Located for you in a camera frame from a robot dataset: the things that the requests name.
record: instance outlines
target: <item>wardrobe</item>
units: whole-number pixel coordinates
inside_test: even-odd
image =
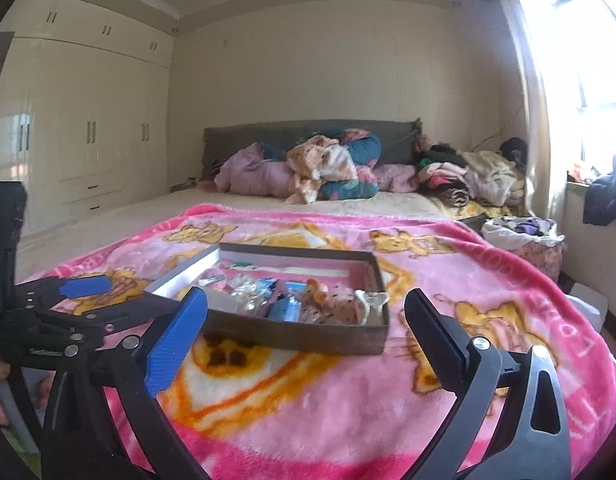
[[[80,0],[17,0],[0,76],[0,180],[24,234],[164,194],[173,38]]]

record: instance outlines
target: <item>pink blanket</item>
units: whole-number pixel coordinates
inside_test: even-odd
[[[106,272],[103,296],[71,303],[77,313],[136,296],[208,244],[373,251],[391,300],[385,352],[339,357],[197,338],[159,401],[214,480],[398,479],[422,452],[454,401],[440,389],[403,317],[420,287],[443,314],[499,348],[548,346],[566,398],[572,474],[616,422],[616,362],[588,322],[539,271],[458,222],[244,212],[198,205],[182,216],[52,273]],[[224,364],[211,364],[211,349]],[[478,462],[504,402],[496,394],[463,466]],[[120,404],[110,404],[130,457],[148,466]]]

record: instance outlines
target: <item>brown box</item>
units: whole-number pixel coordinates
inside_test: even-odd
[[[371,253],[244,244],[215,244],[155,280],[146,292],[174,298],[183,288],[193,284],[204,270],[225,258],[258,266],[315,269],[315,274],[319,272],[317,269],[323,268],[347,269],[349,283],[343,285],[368,292],[385,292],[379,266]],[[364,326],[279,322],[237,314],[235,298],[223,292],[204,290],[208,296],[208,317],[202,333],[216,333],[272,348],[346,355],[381,354],[388,336],[390,308],[387,304],[380,315],[371,313]]]

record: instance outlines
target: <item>blue gripper pad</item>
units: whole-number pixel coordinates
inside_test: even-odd
[[[94,296],[104,294],[112,287],[112,282],[105,274],[98,276],[87,276],[86,278],[75,278],[66,280],[59,287],[59,294],[66,298],[83,298],[84,296]]]
[[[208,315],[208,299],[200,288],[193,287],[181,301],[175,319],[161,334],[148,354],[146,363],[146,389],[151,397],[167,390],[175,380],[192,343]]]

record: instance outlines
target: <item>window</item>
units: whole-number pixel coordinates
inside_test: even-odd
[[[616,17],[603,0],[521,0],[541,68],[550,123],[568,129],[572,160],[601,173],[616,154]]]

